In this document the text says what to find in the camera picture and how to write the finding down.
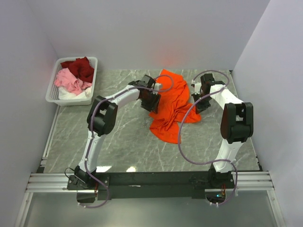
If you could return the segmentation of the orange t shirt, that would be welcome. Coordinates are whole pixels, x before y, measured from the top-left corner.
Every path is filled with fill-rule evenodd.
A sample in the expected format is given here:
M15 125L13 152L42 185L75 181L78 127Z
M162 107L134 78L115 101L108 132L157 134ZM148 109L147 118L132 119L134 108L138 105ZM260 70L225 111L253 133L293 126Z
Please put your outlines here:
M161 71L156 82L161 83L165 91L160 93L158 112L149 114L153 119L150 131L164 142L177 144L178 123L192 106L187 82L181 75L166 69Z

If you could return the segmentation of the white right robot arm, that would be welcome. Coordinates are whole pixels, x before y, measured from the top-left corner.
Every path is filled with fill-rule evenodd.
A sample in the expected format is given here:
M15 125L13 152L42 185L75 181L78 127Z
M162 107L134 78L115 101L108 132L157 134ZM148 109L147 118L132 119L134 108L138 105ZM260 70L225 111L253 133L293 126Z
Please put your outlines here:
M223 110L220 133L222 143L208 171L208 184L214 189L224 184L232 184L232 163L243 143L253 135L253 105L237 98L220 80L215 80L212 73L192 80L192 97L196 103L196 113L209 108L214 100Z

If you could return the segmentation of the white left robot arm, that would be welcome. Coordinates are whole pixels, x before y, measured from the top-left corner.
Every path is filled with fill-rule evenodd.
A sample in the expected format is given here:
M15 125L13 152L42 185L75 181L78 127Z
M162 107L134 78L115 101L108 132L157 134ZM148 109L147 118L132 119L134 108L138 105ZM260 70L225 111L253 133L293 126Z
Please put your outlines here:
M130 82L125 88L113 95L95 98L87 116L88 139L79 164L69 176L68 190L89 190L99 183L96 177L98 156L107 135L116 124L118 110L123 106L141 100L141 107L156 113L160 101L162 84L150 76Z

